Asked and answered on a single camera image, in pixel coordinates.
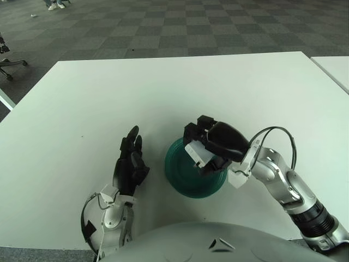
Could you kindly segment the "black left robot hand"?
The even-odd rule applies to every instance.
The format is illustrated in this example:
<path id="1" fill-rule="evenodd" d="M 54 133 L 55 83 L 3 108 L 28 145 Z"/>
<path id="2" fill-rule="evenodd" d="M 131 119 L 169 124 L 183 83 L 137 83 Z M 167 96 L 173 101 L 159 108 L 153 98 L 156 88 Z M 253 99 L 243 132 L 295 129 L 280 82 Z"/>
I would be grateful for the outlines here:
<path id="1" fill-rule="evenodd" d="M 122 139 L 120 151 L 112 185 L 118 188 L 121 195 L 133 196 L 136 187 L 141 185 L 150 171 L 150 167 L 142 158 L 142 136 L 139 135 L 139 126 L 135 125 Z"/>

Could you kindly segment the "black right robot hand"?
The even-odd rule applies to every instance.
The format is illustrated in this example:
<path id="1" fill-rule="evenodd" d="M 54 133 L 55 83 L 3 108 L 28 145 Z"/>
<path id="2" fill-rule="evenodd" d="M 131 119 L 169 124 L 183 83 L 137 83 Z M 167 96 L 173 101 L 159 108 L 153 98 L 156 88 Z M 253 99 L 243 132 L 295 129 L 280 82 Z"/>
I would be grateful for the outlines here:
<path id="1" fill-rule="evenodd" d="M 249 149 L 249 141 L 238 130 L 206 115 L 184 127 L 183 145 L 201 176 L 241 162 Z"/>

